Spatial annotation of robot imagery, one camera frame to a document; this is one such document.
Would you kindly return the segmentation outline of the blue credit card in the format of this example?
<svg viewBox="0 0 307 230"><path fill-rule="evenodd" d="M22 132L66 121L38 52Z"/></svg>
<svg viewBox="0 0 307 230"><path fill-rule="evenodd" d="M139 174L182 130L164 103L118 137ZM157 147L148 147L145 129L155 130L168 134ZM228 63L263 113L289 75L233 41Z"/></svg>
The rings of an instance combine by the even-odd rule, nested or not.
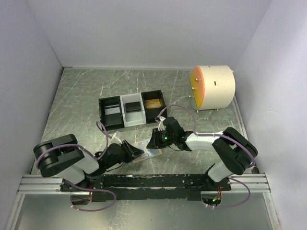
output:
<svg viewBox="0 0 307 230"><path fill-rule="evenodd" d="M160 154L162 154L162 151L160 149L147 149L144 151L143 157L147 159L158 156Z"/></svg>

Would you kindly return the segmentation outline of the tan leather card holder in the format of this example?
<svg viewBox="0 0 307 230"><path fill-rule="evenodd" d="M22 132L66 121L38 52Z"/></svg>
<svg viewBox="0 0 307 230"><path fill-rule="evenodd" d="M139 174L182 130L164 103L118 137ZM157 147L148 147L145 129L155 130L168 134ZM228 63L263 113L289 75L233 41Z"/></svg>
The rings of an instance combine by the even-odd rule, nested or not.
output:
<svg viewBox="0 0 307 230"><path fill-rule="evenodd" d="M149 139L146 139L143 141L132 143L132 146L144 151L144 153L142 153L139 157L132 161L133 163L144 161L162 154L162 151L160 149L147 149L146 146L148 145L149 141Z"/></svg>

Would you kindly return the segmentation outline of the three-compartment black white tray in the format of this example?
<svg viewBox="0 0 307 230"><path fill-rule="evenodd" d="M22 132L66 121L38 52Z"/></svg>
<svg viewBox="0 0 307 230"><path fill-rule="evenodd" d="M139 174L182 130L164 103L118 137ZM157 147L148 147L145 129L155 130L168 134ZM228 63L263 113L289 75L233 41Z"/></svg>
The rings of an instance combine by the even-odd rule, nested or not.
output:
<svg viewBox="0 0 307 230"><path fill-rule="evenodd" d="M154 123L159 113L167 117L161 90L101 98L98 105L107 131Z"/></svg>

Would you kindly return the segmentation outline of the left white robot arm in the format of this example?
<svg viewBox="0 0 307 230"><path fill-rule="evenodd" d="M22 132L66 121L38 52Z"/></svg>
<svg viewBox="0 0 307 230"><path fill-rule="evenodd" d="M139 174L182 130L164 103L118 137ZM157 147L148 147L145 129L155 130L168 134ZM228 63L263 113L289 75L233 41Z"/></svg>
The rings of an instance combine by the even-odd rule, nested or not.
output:
<svg viewBox="0 0 307 230"><path fill-rule="evenodd" d="M113 170L115 165L130 163L144 153L126 140L120 140L117 134L107 139L103 151L95 154L79 145L73 134L42 142L33 149L36 167L43 177L59 176L78 191L84 191L90 181Z"/></svg>

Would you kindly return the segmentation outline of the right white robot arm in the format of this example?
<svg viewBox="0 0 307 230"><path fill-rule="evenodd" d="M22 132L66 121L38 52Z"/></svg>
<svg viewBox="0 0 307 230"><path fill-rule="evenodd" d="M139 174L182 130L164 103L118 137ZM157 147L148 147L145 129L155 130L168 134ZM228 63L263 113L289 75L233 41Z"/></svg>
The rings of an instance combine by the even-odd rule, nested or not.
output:
<svg viewBox="0 0 307 230"><path fill-rule="evenodd" d="M255 165L257 149L236 129L228 127L218 133L197 133L185 131L174 117L161 119L147 149L163 149L175 145L179 151L215 151L220 162L211 166L203 179L204 187L215 190L220 181L233 174L242 175L247 168Z"/></svg>

